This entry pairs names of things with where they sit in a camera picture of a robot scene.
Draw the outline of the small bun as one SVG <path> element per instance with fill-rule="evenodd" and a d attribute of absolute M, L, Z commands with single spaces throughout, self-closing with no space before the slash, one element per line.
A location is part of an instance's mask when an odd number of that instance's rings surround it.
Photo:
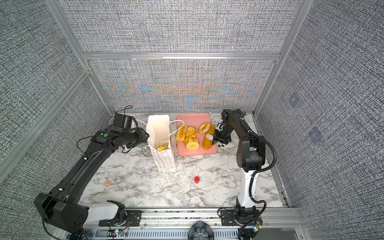
<path fill-rule="evenodd" d="M 204 122 L 199 126 L 198 133 L 204 135 L 210 130 L 210 128 L 211 128 L 211 123 Z"/>

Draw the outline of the white printed paper bag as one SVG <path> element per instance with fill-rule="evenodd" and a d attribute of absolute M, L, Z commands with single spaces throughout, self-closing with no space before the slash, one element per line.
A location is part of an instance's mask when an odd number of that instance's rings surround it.
<path fill-rule="evenodd" d="M 176 133 L 178 129 L 173 129 L 173 124 L 183 121 L 171 121 L 169 115 L 150 115 L 145 123 L 146 132 L 150 135 L 148 146 L 151 150 L 153 160 L 161 172 L 174 171 L 176 169 Z M 169 149 L 159 152 L 157 149 L 163 144 L 168 143 Z"/>

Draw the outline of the round striped bun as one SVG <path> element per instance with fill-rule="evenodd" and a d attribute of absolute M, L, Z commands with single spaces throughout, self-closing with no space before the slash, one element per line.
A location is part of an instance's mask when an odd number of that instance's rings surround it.
<path fill-rule="evenodd" d="M 190 126 L 187 127 L 185 131 L 186 138 L 196 138 L 197 137 L 197 130 L 196 127 Z"/>

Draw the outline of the long yellow baguette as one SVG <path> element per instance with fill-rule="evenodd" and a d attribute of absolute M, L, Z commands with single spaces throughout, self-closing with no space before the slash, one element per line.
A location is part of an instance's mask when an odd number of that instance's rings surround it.
<path fill-rule="evenodd" d="M 159 148 L 157 149 L 157 151 L 162 152 L 162 151 L 165 151 L 165 150 L 167 150 L 167 149 L 169 149 L 169 144 L 168 144 L 168 143 L 165 143 L 165 144 L 163 144 L 161 147 L 159 147 Z"/>

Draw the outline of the striped croissant bread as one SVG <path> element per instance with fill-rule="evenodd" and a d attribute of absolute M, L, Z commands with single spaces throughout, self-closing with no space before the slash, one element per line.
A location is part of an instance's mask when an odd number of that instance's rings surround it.
<path fill-rule="evenodd" d="M 180 127 L 180 129 L 178 129 L 177 137 L 176 137 L 178 142 L 183 142 L 185 140 L 187 128 L 188 128 L 188 126 L 183 125 L 182 127 Z"/>

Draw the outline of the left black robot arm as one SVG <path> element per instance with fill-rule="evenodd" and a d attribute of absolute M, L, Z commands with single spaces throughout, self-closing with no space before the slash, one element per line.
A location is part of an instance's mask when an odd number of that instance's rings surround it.
<path fill-rule="evenodd" d="M 90 215 L 90 208 L 78 202 L 96 171 L 120 146 L 134 148 L 149 136 L 140 127 L 116 133 L 100 130 L 90 136 L 87 149 L 70 172 L 48 194 L 38 194 L 35 198 L 42 223 L 70 233 L 80 231 Z"/>

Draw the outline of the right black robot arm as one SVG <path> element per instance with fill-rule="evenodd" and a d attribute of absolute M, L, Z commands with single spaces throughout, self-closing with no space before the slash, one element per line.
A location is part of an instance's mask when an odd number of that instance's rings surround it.
<path fill-rule="evenodd" d="M 245 120 L 245 113 L 239 109 L 224 109 L 221 113 L 222 122 L 213 127 L 212 140 L 204 146 L 217 144 L 224 147 L 232 141 L 231 134 L 236 132 L 239 138 L 236 160 L 242 169 L 241 191 L 233 210 L 220 209 L 224 219 L 226 214 L 234 214 L 239 224 L 250 224 L 261 219 L 267 202 L 257 200 L 254 194 L 254 183 L 260 173 L 269 171 L 277 161 L 277 154 L 265 137 L 255 133 Z"/>

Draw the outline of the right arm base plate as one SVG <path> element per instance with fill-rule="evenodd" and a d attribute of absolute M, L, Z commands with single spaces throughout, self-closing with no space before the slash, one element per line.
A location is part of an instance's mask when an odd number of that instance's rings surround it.
<path fill-rule="evenodd" d="M 240 226 L 241 224 L 238 223 L 236 220 L 235 211 L 233 209 L 220 209 L 219 210 L 219 216 L 221 218 L 221 222 L 223 226 L 229 227 L 229 226 Z"/>

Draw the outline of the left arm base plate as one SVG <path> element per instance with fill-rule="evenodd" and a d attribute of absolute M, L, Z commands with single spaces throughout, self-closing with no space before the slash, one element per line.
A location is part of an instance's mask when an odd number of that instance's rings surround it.
<path fill-rule="evenodd" d="M 121 217 L 118 215 L 111 220 L 99 221 L 99 227 L 138 227 L 142 218 L 142 211 L 140 210 L 126 210 L 125 214 Z"/>

